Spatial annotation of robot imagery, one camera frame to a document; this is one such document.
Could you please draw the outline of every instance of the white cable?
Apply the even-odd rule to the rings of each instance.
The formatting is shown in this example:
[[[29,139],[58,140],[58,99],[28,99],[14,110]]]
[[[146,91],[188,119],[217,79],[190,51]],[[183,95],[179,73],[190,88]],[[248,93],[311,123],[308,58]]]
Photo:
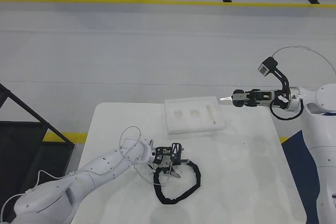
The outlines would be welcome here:
[[[17,196],[22,196],[22,194],[15,194],[14,196],[11,196],[8,200],[6,200],[6,202],[4,203],[4,205],[2,206],[1,208],[1,213],[0,213],[0,223],[3,223],[3,214],[4,214],[4,208],[6,206],[6,204],[11,200],[13,199],[14,197],[17,197]]]
[[[311,52],[314,52],[314,53],[318,54],[320,57],[322,57],[323,59],[325,59],[325,61],[326,61],[327,63],[329,63],[329,65],[331,66],[332,70],[334,71],[334,73],[335,73],[335,75],[336,75],[336,70],[335,70],[334,66],[329,62],[329,60],[327,60],[327,58],[325,58],[325,57],[324,57],[322,54],[320,54],[319,52],[316,52],[316,51],[314,51],[314,50],[312,50],[311,48],[306,47],[306,46],[286,46],[286,47],[284,47],[284,48],[280,48],[280,49],[278,49],[276,52],[274,52],[273,55],[272,55],[272,57],[274,57],[274,55],[275,55],[276,53],[278,53],[279,51],[281,51],[281,50],[283,50],[283,49],[286,49],[286,48],[300,48],[300,49],[308,50],[308,51],[311,51]]]
[[[172,165],[173,165],[173,162],[170,163],[170,168],[169,168],[169,173],[170,174],[170,171],[172,169]],[[146,179],[144,176],[142,176],[142,174],[137,170],[136,166],[133,165],[133,167],[135,168],[135,170],[137,171],[137,173],[141,176],[141,178],[143,178],[143,180],[145,180],[147,183],[150,183],[152,185],[160,185],[160,186],[164,186],[167,182],[168,182],[168,179],[169,179],[169,175],[167,176],[167,179],[166,181],[164,181],[164,183],[162,184],[156,184],[156,183],[153,183],[153,182],[150,182],[148,179]]]
[[[49,176],[52,177],[53,179],[62,179],[62,178],[65,178],[65,177],[71,175],[71,174],[68,174],[68,175],[66,175],[66,176],[62,176],[62,177],[60,177],[60,178],[57,178],[56,176],[53,176],[53,175],[49,174],[49,173],[46,172],[45,170],[39,170],[39,172],[38,172],[38,180],[37,180],[37,182],[36,182],[36,184],[35,184],[35,186],[34,186],[33,188],[36,188],[36,187],[39,185],[39,181],[40,181],[40,173],[41,173],[41,172],[43,172],[43,173],[49,175]],[[24,195],[24,194],[25,194],[25,193],[22,193],[22,194],[15,194],[14,196],[12,196],[11,198],[9,198],[9,199],[4,203],[4,205],[3,205],[2,208],[1,208],[1,213],[0,213],[0,223],[3,222],[3,214],[4,214],[4,208],[5,208],[6,204],[7,204],[12,198],[17,197],[17,196],[22,196],[22,195]]]
[[[126,130],[128,130],[129,128],[137,128],[137,129],[138,129],[138,131],[139,131],[139,138],[138,138],[137,142],[138,142],[139,139],[141,138],[141,130],[140,130],[137,126],[129,126],[128,128],[126,128],[126,129],[122,132],[121,136],[119,137],[119,149],[122,148],[122,146],[121,146],[122,136],[123,136],[124,132],[125,132]],[[121,153],[121,155],[123,156],[122,160],[125,158],[125,156],[127,155],[128,152],[126,152],[126,154],[123,155],[123,154],[122,154],[122,151],[119,150],[119,153]],[[132,163],[132,165],[133,165],[134,169],[136,170],[136,172],[137,172],[137,173],[141,176],[141,178],[142,178],[143,180],[145,180],[146,182],[148,182],[148,183],[150,183],[150,184],[152,184],[152,185],[164,185],[164,184],[166,184],[166,183],[168,182],[168,178],[169,178],[169,177],[167,177],[167,180],[166,180],[163,184],[155,184],[155,183],[153,183],[153,182],[150,182],[148,179],[146,179],[144,176],[142,176],[142,174],[137,170],[136,165],[134,164],[134,162],[132,162],[131,160],[129,160],[129,159],[127,159],[127,158],[125,158],[125,159],[128,160],[128,161],[130,161],[130,162]],[[169,168],[169,174],[170,174],[170,171],[171,171],[171,169],[172,169],[172,165],[173,165],[173,163],[171,163],[171,166],[170,166],[170,168]]]
[[[123,134],[129,129],[129,128],[137,128],[138,129],[138,131],[139,131],[139,137],[138,137],[138,139],[137,139],[137,141],[133,144],[133,146],[123,155],[122,154],[122,152],[121,152],[121,140],[122,140],[122,136],[123,136]],[[136,126],[129,126],[128,128],[126,128],[123,132],[122,132],[122,134],[121,134],[121,136],[120,136],[120,138],[119,138],[119,147],[118,147],[118,150],[119,150],[119,153],[122,155],[122,159],[114,166],[114,167],[112,167],[112,170],[109,170],[109,171],[107,171],[107,172],[104,172],[104,173],[102,173],[102,174],[99,174],[99,173],[97,173],[97,172],[93,172],[93,171],[91,171],[91,170],[79,170],[79,171],[76,171],[75,173],[78,173],[78,172],[90,172],[90,173],[93,173],[93,174],[96,174],[96,175],[98,175],[98,176],[103,176],[103,175],[106,175],[106,174],[108,174],[108,173],[110,173],[110,172],[112,172],[112,171],[114,171],[114,169],[125,159],[125,156],[129,153],[129,151],[139,142],[139,140],[141,139],[141,130],[138,128],[138,127],[136,127]]]
[[[61,176],[60,178],[57,178],[56,176],[53,176],[53,175],[49,174],[49,173],[46,172],[45,170],[39,170],[39,172],[38,172],[38,180],[37,180],[37,182],[36,182],[36,184],[35,184],[35,186],[34,186],[33,188],[36,188],[36,187],[39,185],[39,181],[40,181],[40,173],[41,173],[41,172],[43,172],[43,173],[47,174],[48,176],[52,177],[53,179],[57,179],[57,180],[62,179],[62,178],[65,178],[65,177],[67,177],[67,176],[71,176],[71,174],[68,174],[68,175],[66,175],[66,176]]]

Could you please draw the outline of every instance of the black cable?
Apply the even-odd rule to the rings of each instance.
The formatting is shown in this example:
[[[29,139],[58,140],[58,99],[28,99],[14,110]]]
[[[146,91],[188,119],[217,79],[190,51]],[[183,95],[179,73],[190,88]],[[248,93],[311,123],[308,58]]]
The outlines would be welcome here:
[[[304,103],[302,102],[302,100],[300,100],[300,107],[301,107],[301,109],[300,109],[300,111],[298,112],[298,114],[295,115],[295,116],[293,116],[293,117],[291,117],[291,118],[282,118],[282,117],[276,115],[276,114],[274,113],[274,111],[273,111],[273,104],[274,104],[274,102],[275,102],[276,99],[277,99],[277,98],[275,98],[275,99],[273,99],[273,101],[271,101],[269,108],[270,108],[270,112],[274,115],[274,117],[276,117],[276,118],[279,119],[279,120],[294,120],[295,118],[298,118],[298,117],[302,114],[302,112],[303,112],[303,110],[304,110]]]

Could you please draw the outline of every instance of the wire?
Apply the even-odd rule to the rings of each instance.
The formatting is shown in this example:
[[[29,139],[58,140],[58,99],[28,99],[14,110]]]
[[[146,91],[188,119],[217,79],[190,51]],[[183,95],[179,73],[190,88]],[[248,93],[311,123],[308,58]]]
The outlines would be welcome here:
[[[301,109],[298,112],[298,114],[296,114],[295,116],[293,116],[291,118],[282,118],[282,117],[278,116],[277,114],[275,114],[274,111],[273,111],[273,104],[274,104],[275,100],[276,100],[276,98],[271,101],[269,108],[270,108],[270,112],[274,115],[274,117],[276,117],[279,120],[294,120],[295,118],[298,118],[304,110],[304,103],[302,102],[302,99],[301,99],[300,100]]]
[[[53,175],[49,174],[49,173],[48,173],[48,172],[46,172],[45,170],[39,170],[39,172],[38,172],[38,180],[37,180],[37,182],[36,182],[36,184],[35,184],[35,186],[34,186],[33,188],[36,188],[36,187],[39,185],[39,181],[40,181],[40,173],[41,173],[41,172],[43,172],[43,173],[47,174],[48,176],[52,177],[53,179],[57,179],[57,180],[59,180],[59,179],[62,179],[62,178],[65,178],[65,177],[68,177],[68,176],[71,176],[71,175],[72,175],[72,174],[68,174],[68,175],[66,175],[66,176],[61,176],[60,178],[57,178],[56,176],[53,176]]]
[[[126,129],[122,132],[121,136],[119,137],[119,149],[122,148],[122,146],[121,146],[122,136],[123,136],[124,132],[126,132],[126,130],[128,130],[129,128],[137,128],[138,131],[139,131],[139,138],[138,138],[138,141],[139,141],[139,139],[141,138],[141,130],[140,130],[137,126],[129,126],[128,128],[126,128]],[[122,160],[123,160],[123,159],[125,158],[125,156],[127,155],[127,153],[123,155],[121,150],[119,150],[119,153],[121,153],[121,155],[123,156]],[[152,185],[164,185],[164,184],[166,184],[166,183],[168,182],[168,178],[169,178],[169,177],[167,177],[167,180],[166,180],[163,184],[155,184],[155,183],[153,183],[153,182],[150,182],[148,179],[146,179],[144,176],[142,176],[142,174],[137,170],[136,165],[134,164],[134,162],[132,162],[131,160],[129,160],[129,159],[127,159],[127,158],[126,158],[126,160],[128,160],[128,161],[130,161],[130,162],[132,163],[132,165],[133,165],[134,169],[136,170],[136,172],[137,172],[137,173],[141,176],[141,178],[142,178],[143,180],[145,180],[146,182],[148,182],[148,183],[150,183],[150,184],[152,184]],[[170,174],[170,171],[171,171],[171,169],[172,169],[172,165],[173,165],[173,163],[171,163],[171,165],[170,165],[170,168],[169,168],[169,174]]]
[[[169,168],[169,173],[168,173],[168,174],[170,174],[170,171],[172,170],[172,166],[173,166],[173,163],[171,162],[171,163],[170,163],[170,168]],[[137,171],[137,173],[141,176],[141,178],[143,178],[143,180],[145,180],[147,183],[150,183],[150,184],[152,184],[152,185],[160,185],[160,186],[164,186],[164,185],[168,182],[169,176],[167,176],[166,181],[164,181],[164,183],[162,183],[162,184],[156,184],[156,183],[150,182],[148,179],[146,179],[144,176],[142,176],[142,174],[137,170],[137,168],[136,168],[135,165],[133,165],[133,167],[135,168],[135,170]]]
[[[17,197],[17,196],[22,196],[22,194],[15,194],[14,196],[11,196],[8,200],[6,200],[6,202],[4,203],[4,205],[2,206],[1,208],[1,213],[0,213],[0,223],[3,223],[3,214],[4,214],[4,208],[6,206],[6,204],[11,200],[13,199],[14,197]]]
[[[331,66],[332,70],[334,71],[334,73],[335,73],[335,75],[336,75],[336,70],[335,70],[334,66],[329,62],[329,60],[327,60],[327,58],[325,58],[325,57],[324,57],[322,54],[320,54],[319,52],[316,52],[316,51],[314,51],[314,50],[312,50],[311,48],[308,48],[308,47],[306,47],[306,46],[286,46],[286,47],[284,47],[284,48],[280,48],[280,49],[278,49],[276,52],[274,52],[273,55],[272,55],[272,57],[274,57],[274,55],[275,55],[276,53],[278,53],[279,51],[281,51],[281,50],[283,50],[283,49],[286,49],[286,48],[300,48],[300,49],[308,50],[308,51],[310,51],[310,52],[314,52],[315,54],[318,54],[318,55],[321,56],[323,59],[325,59],[325,61],[326,61],[327,63],[329,63],[329,65]]]
[[[58,180],[58,179],[65,178],[65,177],[67,177],[67,176],[71,176],[71,174],[68,174],[68,175],[66,175],[66,176],[62,176],[62,177],[58,178],[58,177],[56,177],[56,176],[53,176],[53,175],[49,174],[49,173],[46,172],[45,170],[39,170],[39,172],[38,172],[38,180],[36,181],[36,184],[35,184],[35,186],[34,186],[33,188],[36,188],[36,187],[39,185],[39,182],[40,182],[40,173],[41,173],[41,172],[43,172],[43,173],[47,174],[48,176],[52,177],[53,179],[57,179],[57,180]],[[22,193],[22,194],[15,194],[14,196],[12,196],[12,197],[10,197],[8,200],[6,200],[6,202],[4,203],[4,205],[3,205],[2,208],[1,208],[1,213],[0,213],[0,223],[3,223],[3,214],[4,214],[4,208],[5,208],[6,204],[7,204],[12,198],[17,197],[17,196],[22,196],[22,195],[24,195],[24,194],[25,194],[25,193]]]

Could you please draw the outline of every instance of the black metal frame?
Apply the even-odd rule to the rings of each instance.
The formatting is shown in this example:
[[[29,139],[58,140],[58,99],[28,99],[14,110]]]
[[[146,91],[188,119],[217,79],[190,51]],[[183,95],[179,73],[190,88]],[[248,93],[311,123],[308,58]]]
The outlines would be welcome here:
[[[0,108],[4,104],[7,98],[12,99],[15,103],[25,109],[29,114],[31,114],[34,118],[36,118],[39,122],[43,123],[48,129],[50,129],[53,133],[55,133],[58,137],[64,140],[70,147],[75,148],[76,145],[72,143],[68,138],[66,138],[61,132],[59,132],[56,128],[54,128],[50,123],[48,123],[44,118],[42,118],[38,113],[36,113],[33,109],[31,109],[28,105],[26,105],[22,100],[20,100],[15,94],[13,94],[9,89],[4,87],[0,83]]]

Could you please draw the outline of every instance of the blue panel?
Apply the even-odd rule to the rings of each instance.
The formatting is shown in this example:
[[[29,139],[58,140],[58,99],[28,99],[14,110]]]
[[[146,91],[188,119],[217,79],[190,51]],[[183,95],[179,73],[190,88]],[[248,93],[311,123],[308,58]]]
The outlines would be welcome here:
[[[283,142],[282,148],[305,208],[306,223],[319,223],[316,210],[316,199],[320,193],[318,171],[315,161],[305,145],[302,131]]]

